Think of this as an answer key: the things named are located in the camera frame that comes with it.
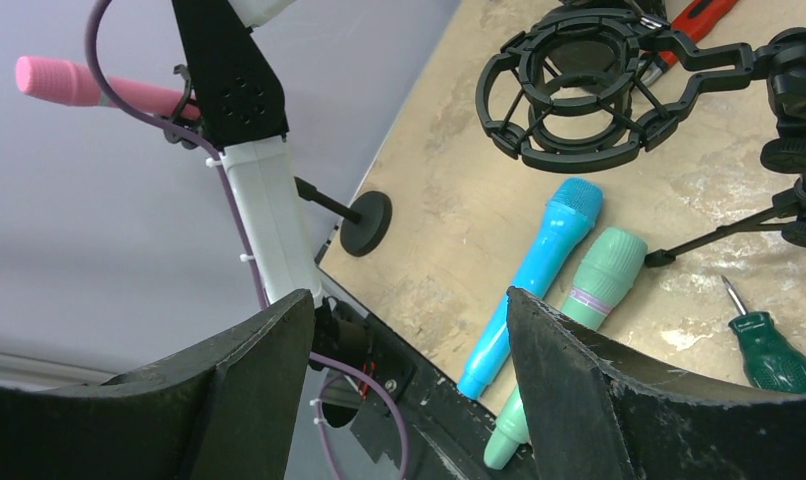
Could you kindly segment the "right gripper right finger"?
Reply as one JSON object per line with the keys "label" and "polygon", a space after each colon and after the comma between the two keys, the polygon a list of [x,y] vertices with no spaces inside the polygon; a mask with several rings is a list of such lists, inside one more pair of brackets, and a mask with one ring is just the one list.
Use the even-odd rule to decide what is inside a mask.
{"label": "right gripper right finger", "polygon": [[806,479],[806,394],[674,367],[507,292],[542,479]]}

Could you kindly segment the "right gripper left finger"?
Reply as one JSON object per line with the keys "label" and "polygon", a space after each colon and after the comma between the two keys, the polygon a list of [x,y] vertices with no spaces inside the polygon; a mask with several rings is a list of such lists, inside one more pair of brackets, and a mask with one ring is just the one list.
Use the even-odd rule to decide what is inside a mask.
{"label": "right gripper left finger", "polygon": [[101,385],[0,387],[0,479],[280,479],[313,332],[297,290]]}

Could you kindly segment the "mint green microphone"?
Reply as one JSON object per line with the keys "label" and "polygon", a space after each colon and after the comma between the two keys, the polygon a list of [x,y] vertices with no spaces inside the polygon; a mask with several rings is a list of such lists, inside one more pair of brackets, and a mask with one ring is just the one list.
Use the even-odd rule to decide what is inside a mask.
{"label": "mint green microphone", "polygon": [[[640,237],[615,227],[605,229],[582,258],[559,311],[590,330],[598,330],[633,287],[647,251],[647,243]],[[529,442],[526,412],[515,388],[497,416],[483,463],[489,469],[501,470],[517,449]]]}

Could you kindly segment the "blue microphone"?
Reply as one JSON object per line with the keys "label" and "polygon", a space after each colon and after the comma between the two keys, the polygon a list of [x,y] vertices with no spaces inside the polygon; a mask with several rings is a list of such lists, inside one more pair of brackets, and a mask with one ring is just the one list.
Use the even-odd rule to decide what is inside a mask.
{"label": "blue microphone", "polygon": [[[542,297],[575,247],[594,228],[603,204],[601,189],[581,178],[563,181],[546,203],[540,227],[510,282]],[[503,295],[468,356],[457,389],[477,400],[492,384],[510,354],[508,296]]]}

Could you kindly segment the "black tripod shock-mount stand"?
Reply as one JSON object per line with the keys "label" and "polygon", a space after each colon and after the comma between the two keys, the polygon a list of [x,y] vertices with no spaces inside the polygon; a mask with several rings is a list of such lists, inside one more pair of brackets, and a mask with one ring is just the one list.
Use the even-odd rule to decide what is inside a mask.
{"label": "black tripod shock-mount stand", "polygon": [[667,22],[635,10],[579,9],[547,15],[486,63],[475,108],[486,136],[536,170],[604,171],[657,148],[703,93],[766,85],[777,135],[761,165],[792,175],[768,209],[645,257],[650,268],[736,233],[777,231],[806,248],[806,28],[753,48],[702,49]]}

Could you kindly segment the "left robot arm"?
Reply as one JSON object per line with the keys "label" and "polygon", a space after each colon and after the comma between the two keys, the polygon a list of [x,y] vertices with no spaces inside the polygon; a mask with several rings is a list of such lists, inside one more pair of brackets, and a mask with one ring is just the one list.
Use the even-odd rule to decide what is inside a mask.
{"label": "left robot arm", "polygon": [[176,1],[173,10],[196,104],[217,149],[269,303],[294,290],[313,297],[312,350],[357,370],[369,338],[333,316],[310,250],[286,143],[283,87],[251,37],[282,13],[286,1]]}

